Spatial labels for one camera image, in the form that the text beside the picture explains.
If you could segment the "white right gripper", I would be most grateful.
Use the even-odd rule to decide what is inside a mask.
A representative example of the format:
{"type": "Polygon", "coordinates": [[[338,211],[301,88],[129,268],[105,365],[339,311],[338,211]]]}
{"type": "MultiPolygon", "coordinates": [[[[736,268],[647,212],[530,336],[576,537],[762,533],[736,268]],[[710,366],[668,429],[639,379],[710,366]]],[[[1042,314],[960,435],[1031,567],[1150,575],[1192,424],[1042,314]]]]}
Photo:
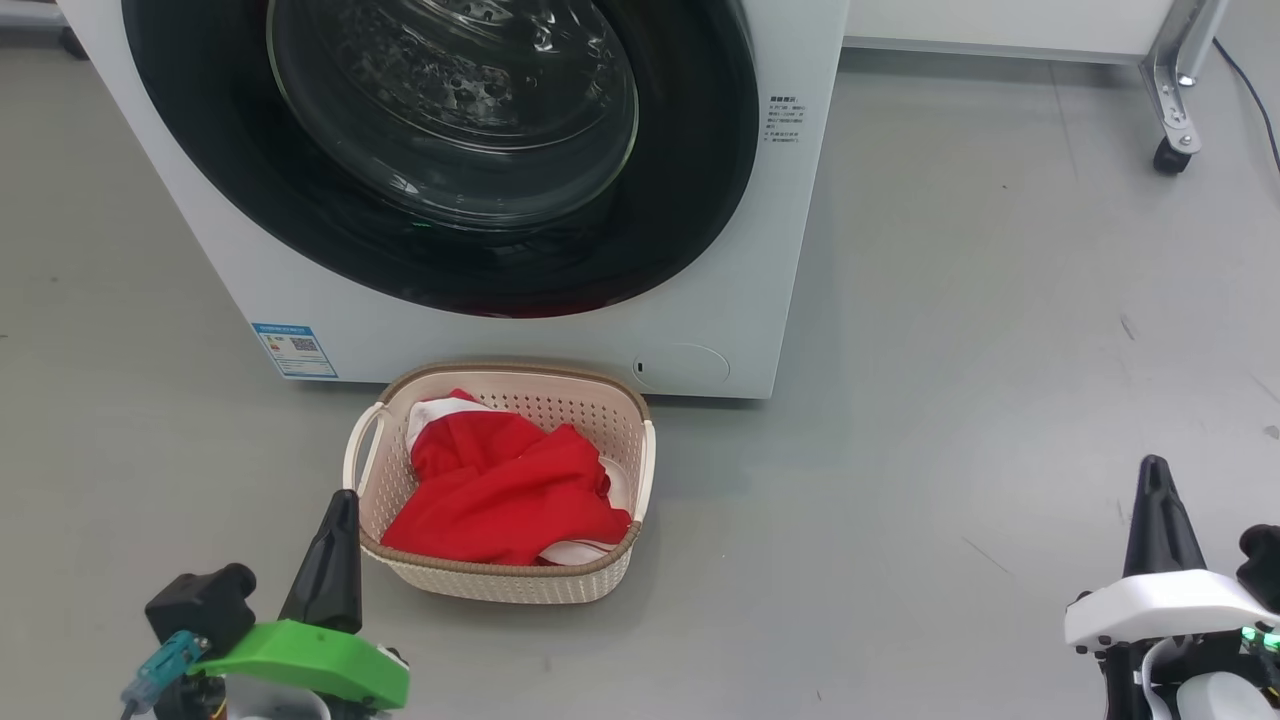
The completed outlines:
{"type": "Polygon", "coordinates": [[[1235,578],[1204,570],[1169,462],[1140,462],[1125,552],[1125,575],[1065,611],[1065,646],[1101,651],[1176,635],[1271,625],[1267,610],[1235,578]]]}

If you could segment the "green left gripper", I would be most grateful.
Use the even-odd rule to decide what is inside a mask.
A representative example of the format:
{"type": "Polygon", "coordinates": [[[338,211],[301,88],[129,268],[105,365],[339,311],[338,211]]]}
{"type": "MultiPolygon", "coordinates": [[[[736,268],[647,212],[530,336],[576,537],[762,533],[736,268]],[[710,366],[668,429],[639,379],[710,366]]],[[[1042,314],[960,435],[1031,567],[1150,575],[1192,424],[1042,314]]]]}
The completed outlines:
{"type": "Polygon", "coordinates": [[[278,616],[252,626],[232,650],[189,674],[243,675],[329,694],[378,711],[403,708],[410,669],[358,633],[364,625],[358,496],[337,491],[278,616]]]}

